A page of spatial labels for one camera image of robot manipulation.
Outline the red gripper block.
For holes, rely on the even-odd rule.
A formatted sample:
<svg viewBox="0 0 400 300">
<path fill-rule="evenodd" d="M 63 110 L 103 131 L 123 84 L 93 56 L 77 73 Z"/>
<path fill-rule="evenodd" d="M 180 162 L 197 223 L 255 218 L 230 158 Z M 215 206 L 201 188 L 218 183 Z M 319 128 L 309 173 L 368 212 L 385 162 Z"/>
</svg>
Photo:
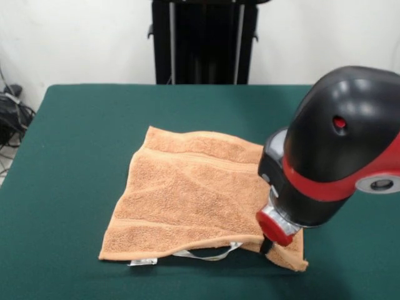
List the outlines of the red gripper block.
<svg viewBox="0 0 400 300">
<path fill-rule="evenodd" d="M 268 254 L 273 247 L 273 242 L 280 246 L 288 246 L 292 243 L 294 234 L 285 233 L 283 228 L 272 217 L 259 211 L 256 213 L 256 219 L 263 234 L 267 237 L 264 238 L 260 246 L 260 254 Z"/>
</svg>

